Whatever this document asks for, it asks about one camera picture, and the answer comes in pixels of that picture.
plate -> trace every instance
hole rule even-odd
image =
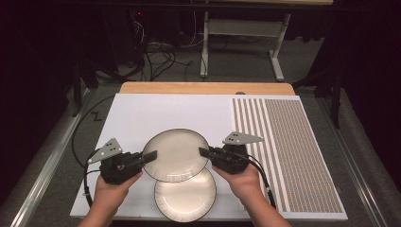
[[[189,222],[202,218],[213,206],[216,183],[207,168],[197,176],[180,183],[156,182],[154,198],[167,218]]]
[[[201,172],[207,164],[208,159],[200,155],[199,148],[209,149],[209,145],[195,131],[163,131],[145,145],[143,155],[157,150],[157,158],[145,164],[144,170],[161,182],[186,181]]]

gray floor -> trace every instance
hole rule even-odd
[[[279,55],[286,82],[294,82],[306,76],[322,42],[304,44],[301,40],[285,41]],[[268,59],[267,45],[270,40],[258,43],[243,43],[213,39],[210,43],[209,75],[207,79],[200,78],[201,48],[172,48],[177,59],[182,63],[193,63],[188,66],[184,76],[185,66],[175,63],[164,71],[156,80],[160,81],[255,81],[275,82]],[[152,62],[162,60],[161,54],[151,57]],[[128,70],[122,65],[121,70]],[[148,75],[148,65],[144,69]],[[104,97],[118,92],[120,84],[101,79],[96,91],[86,95],[88,107],[93,106]],[[363,128],[358,122],[346,94],[341,96],[340,130],[333,128],[327,119],[327,102],[330,100],[317,99],[312,94],[313,88],[302,88],[297,91],[304,103],[312,129],[315,132],[335,186],[340,192],[341,201],[349,217],[347,221],[295,221],[294,226],[401,226],[401,198],[392,183],[391,178],[379,162]],[[112,103],[108,99],[98,105],[94,112],[102,121],[94,121],[94,115],[88,114],[77,130],[75,147],[78,157],[83,160],[90,153],[101,133],[104,119]],[[81,182],[82,170],[75,161],[71,151],[69,130],[74,128],[74,118],[71,117],[73,105],[70,105],[59,124],[38,151],[25,175],[16,185],[11,195],[0,210],[0,226],[10,226],[26,200],[26,196],[35,184],[43,167],[55,150],[63,148],[52,180],[43,196],[39,198],[35,212],[30,216],[27,226],[75,226],[78,218],[69,217],[74,197]],[[62,141],[68,142],[64,148]],[[132,226],[214,226],[213,223],[195,222],[179,225],[172,222],[135,222]],[[230,226],[250,226],[250,223],[230,223]]]

plate rim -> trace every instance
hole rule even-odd
[[[218,187],[217,187],[217,185],[216,185],[215,178],[213,177],[213,174],[210,172],[209,169],[207,169],[206,167],[204,167],[204,168],[200,171],[200,173],[201,173],[202,171],[204,171],[204,170],[206,170],[207,174],[209,174],[209,176],[211,177],[211,179],[212,179],[212,181],[213,181],[213,186],[214,186],[214,188],[215,188],[215,193],[214,193],[214,195],[213,195],[213,202],[212,202],[212,204],[210,205],[209,209],[208,209],[202,216],[200,216],[199,218],[196,218],[196,219],[189,220],[189,221],[178,221],[178,220],[175,220],[175,219],[172,219],[172,218],[168,217],[165,213],[163,213],[163,211],[160,209],[159,205],[158,205],[157,202],[156,202],[156,186],[157,186],[157,183],[169,183],[169,182],[156,181],[156,183],[154,184],[154,188],[153,188],[153,200],[154,200],[154,202],[156,203],[157,209],[160,211],[160,213],[162,213],[162,214],[163,214],[166,218],[168,218],[169,220],[176,221],[176,222],[180,222],[180,223],[188,223],[188,222],[196,221],[196,220],[199,220],[199,219],[203,218],[205,215],[207,215],[207,213],[209,213],[209,211],[212,209],[213,205],[214,205],[215,202],[216,202],[216,196],[217,196],[217,194],[218,194]]]
[[[209,146],[209,143],[208,143],[207,140],[206,140],[206,138],[205,138],[203,135],[201,135],[200,133],[198,133],[198,132],[196,132],[196,131],[193,131],[193,130],[190,130],[190,129],[176,128],[176,129],[170,129],[170,130],[166,130],[166,131],[161,131],[161,132],[157,133],[156,135],[154,135],[153,137],[151,137],[151,138],[147,141],[147,143],[145,144],[145,146],[144,146],[144,148],[142,149],[142,151],[145,150],[145,148],[147,147],[148,143],[149,143],[152,139],[154,139],[154,138],[157,137],[158,135],[160,135],[160,134],[162,134],[162,133],[166,133],[166,132],[168,132],[168,131],[191,131],[191,132],[194,132],[195,134],[197,134],[197,135],[199,135],[201,138],[203,138],[203,140],[206,142],[207,147],[210,147],[210,146]],[[156,181],[164,182],[164,183],[180,183],[180,182],[187,181],[187,180],[189,180],[189,179],[191,179],[191,178],[193,178],[193,177],[196,177],[198,174],[200,174],[200,172],[201,172],[204,168],[206,168],[207,163],[209,162],[209,159],[208,159],[208,158],[205,158],[205,157],[202,157],[202,158],[206,159],[206,162],[205,162],[205,164],[203,165],[203,167],[200,169],[200,171],[199,171],[197,174],[194,174],[192,177],[190,177],[190,178],[188,178],[188,179],[184,179],[184,180],[177,181],[177,182],[163,181],[163,180],[160,180],[160,179],[157,179],[157,178],[153,177],[153,176],[152,176],[151,174],[149,174],[149,172],[147,171],[146,165],[144,166],[144,170],[147,172],[147,174],[148,174],[151,178],[153,178],[153,179],[156,180]]]

human hand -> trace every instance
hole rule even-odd
[[[101,175],[96,181],[94,202],[86,218],[79,226],[108,226],[118,207],[127,197],[131,185],[142,176],[142,172],[126,180],[122,184],[106,183]]]
[[[228,182],[234,195],[242,202],[249,201],[251,197],[263,197],[260,189],[259,172],[256,167],[248,165],[243,172],[237,174],[227,173],[216,166],[212,166],[212,168]]]

wooden edge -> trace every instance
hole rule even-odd
[[[200,94],[233,95],[238,92],[247,95],[295,96],[288,83],[249,82],[125,82],[122,94]]]

